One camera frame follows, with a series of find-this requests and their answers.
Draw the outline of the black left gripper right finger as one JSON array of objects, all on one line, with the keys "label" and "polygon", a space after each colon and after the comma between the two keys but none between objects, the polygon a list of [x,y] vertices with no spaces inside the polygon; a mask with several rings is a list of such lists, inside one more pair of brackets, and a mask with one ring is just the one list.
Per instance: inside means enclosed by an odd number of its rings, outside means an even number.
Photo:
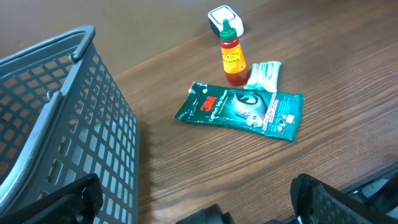
[{"label": "black left gripper right finger", "polygon": [[290,196],[297,223],[397,223],[387,214],[397,207],[397,174],[365,202],[308,174],[293,179]]}]

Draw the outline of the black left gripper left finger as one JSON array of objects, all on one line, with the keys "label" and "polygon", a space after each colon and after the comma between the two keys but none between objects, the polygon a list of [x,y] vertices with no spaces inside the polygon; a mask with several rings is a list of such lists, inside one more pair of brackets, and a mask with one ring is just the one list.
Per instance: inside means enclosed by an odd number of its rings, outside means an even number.
[{"label": "black left gripper left finger", "polygon": [[2,217],[1,223],[93,223],[102,206],[100,179],[92,173]]}]

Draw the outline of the green 3M gloves packet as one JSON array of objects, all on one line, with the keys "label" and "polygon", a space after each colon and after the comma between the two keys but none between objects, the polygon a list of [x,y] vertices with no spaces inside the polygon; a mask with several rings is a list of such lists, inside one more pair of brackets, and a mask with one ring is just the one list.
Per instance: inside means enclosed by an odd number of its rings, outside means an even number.
[{"label": "green 3M gloves packet", "polygon": [[271,93],[195,82],[174,118],[293,142],[302,119],[303,103],[301,93]]}]

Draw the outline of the white teal tissue packet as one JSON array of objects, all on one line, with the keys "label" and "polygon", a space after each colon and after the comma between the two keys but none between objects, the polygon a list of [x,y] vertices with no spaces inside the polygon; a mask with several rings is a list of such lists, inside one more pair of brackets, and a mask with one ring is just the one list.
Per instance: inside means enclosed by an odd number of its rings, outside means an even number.
[{"label": "white teal tissue packet", "polygon": [[265,90],[271,93],[277,92],[279,70],[282,63],[268,61],[254,63],[248,81],[244,85],[245,90]]}]

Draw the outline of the sriracha chilli sauce bottle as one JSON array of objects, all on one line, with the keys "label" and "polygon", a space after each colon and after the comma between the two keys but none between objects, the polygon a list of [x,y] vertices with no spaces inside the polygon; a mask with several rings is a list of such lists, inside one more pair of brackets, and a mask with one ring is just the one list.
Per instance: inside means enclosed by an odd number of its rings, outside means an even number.
[{"label": "sriracha chilli sauce bottle", "polygon": [[228,83],[232,86],[245,84],[249,76],[243,50],[236,29],[231,27],[227,19],[223,20],[220,45],[223,70]]}]

